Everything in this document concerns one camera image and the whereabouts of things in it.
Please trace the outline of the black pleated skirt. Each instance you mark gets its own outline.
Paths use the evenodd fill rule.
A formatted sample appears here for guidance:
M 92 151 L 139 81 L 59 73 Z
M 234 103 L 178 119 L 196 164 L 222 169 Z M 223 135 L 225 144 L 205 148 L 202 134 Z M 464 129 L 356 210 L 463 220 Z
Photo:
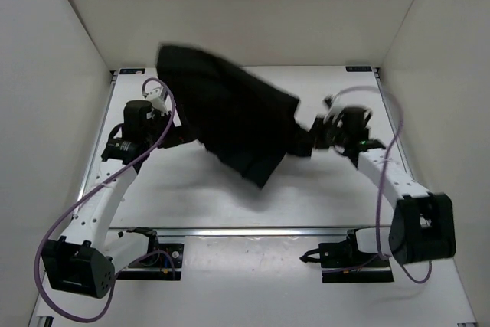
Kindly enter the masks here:
M 286 155 L 311 157 L 314 139 L 296 122 L 298 97 L 222 57 L 177 44 L 160 46 L 156 70 L 193 137 L 258 188 Z

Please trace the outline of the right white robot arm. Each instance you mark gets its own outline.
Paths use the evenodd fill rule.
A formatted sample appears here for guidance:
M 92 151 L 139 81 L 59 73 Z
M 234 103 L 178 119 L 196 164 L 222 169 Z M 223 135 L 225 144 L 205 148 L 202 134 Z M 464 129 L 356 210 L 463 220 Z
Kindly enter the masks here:
M 370 136 L 371 115 L 363 106 L 332 107 L 312 126 L 315 149 L 339 149 L 377 187 L 377 202 L 387 201 L 394 211 L 389 227 L 357 229 L 343 247 L 344 259 L 360 266 L 371 253 L 400 265 L 454 257 L 452 201 L 415 181 L 391 158 L 388 146 Z

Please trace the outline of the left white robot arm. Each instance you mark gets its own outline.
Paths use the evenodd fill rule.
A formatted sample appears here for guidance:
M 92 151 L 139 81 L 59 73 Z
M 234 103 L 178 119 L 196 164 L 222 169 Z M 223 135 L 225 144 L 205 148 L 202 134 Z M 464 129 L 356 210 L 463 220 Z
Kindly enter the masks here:
M 147 227 L 108 236 L 117 208 L 135 181 L 148 150 L 161 144 L 173 127 L 174 111 L 163 98 L 131 100 L 122 123 L 109 133 L 101 155 L 93 194 L 80 204 L 73 220 L 56 240 L 42 247 L 41 259 L 52 289 L 103 298 L 119 271 L 138 259 L 154 263 L 160 254 L 156 232 Z

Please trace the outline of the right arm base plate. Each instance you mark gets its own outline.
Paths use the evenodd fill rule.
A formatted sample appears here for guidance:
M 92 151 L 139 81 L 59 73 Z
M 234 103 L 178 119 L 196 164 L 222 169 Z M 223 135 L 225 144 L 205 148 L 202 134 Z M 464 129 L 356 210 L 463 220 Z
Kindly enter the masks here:
M 344 240 L 319 243 L 299 259 L 319 264 L 324 284 L 392 283 L 390 262 L 382 260 L 376 252 L 362 250 L 358 244 L 361 231 L 364 228 L 350 229 Z

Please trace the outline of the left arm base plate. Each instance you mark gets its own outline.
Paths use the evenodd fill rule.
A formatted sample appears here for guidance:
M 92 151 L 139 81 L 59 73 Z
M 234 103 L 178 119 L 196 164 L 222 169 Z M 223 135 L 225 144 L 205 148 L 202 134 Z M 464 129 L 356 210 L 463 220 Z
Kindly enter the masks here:
M 147 227 L 117 231 L 106 248 L 119 280 L 179 281 L 184 254 L 182 240 L 167 240 Z

